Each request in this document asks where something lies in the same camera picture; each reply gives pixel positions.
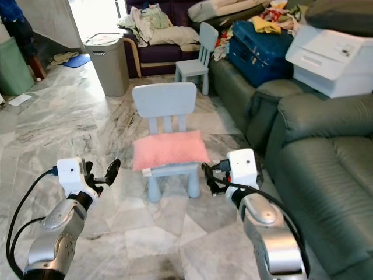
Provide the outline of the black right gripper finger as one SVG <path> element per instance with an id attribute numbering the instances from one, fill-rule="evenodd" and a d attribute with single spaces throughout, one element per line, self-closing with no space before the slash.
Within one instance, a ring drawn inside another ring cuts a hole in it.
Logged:
<path id="1" fill-rule="evenodd" d="M 210 189 L 212 195 L 221 195 L 221 187 L 217 184 L 216 177 L 213 171 L 213 168 L 207 163 L 202 163 L 200 166 L 205 176 L 207 186 Z"/>

